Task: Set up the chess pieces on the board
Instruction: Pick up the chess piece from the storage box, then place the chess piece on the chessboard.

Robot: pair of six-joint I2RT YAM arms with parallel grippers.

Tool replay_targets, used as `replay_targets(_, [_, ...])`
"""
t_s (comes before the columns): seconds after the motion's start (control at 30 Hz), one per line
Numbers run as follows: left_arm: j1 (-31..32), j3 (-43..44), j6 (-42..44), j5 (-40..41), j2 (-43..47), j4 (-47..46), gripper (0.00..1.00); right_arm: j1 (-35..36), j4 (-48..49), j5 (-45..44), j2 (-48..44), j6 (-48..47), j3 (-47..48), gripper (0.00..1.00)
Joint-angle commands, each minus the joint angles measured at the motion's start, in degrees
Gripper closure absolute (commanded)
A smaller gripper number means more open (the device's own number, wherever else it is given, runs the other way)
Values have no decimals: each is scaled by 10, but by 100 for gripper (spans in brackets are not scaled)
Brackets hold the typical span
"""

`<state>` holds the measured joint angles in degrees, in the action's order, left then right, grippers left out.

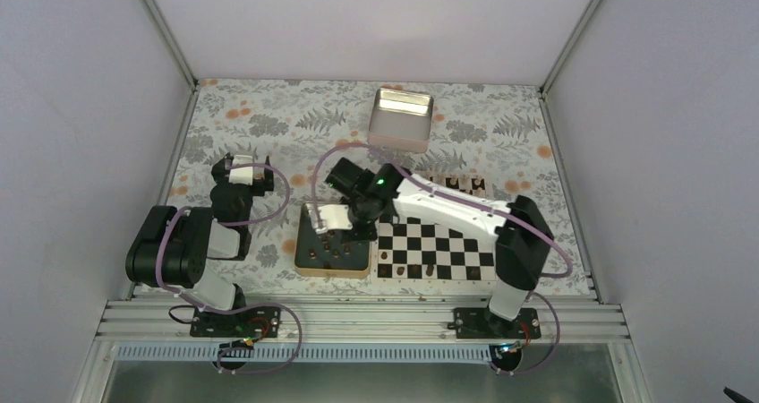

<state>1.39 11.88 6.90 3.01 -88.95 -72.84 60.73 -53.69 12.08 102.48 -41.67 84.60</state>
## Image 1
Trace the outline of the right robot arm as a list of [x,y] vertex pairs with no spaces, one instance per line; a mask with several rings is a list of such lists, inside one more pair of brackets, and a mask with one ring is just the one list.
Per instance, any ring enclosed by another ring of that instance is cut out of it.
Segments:
[[309,205],[311,226],[318,234],[348,230],[361,240],[375,237],[383,215],[416,218],[453,229],[491,249],[496,284],[484,315],[487,331],[505,338],[519,325],[519,312],[536,289],[554,241],[536,204],[490,201],[435,184],[390,163],[372,172],[341,158],[328,172],[327,185],[340,203]]

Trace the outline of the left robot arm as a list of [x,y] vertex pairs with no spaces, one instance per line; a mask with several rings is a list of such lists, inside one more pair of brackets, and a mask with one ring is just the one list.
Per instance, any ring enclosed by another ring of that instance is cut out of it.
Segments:
[[246,258],[253,201],[273,192],[274,174],[268,160],[257,163],[251,156],[228,153],[211,168],[210,206],[152,207],[126,255],[128,279],[214,313],[214,324],[228,336],[242,333],[250,315],[243,291],[207,262]]

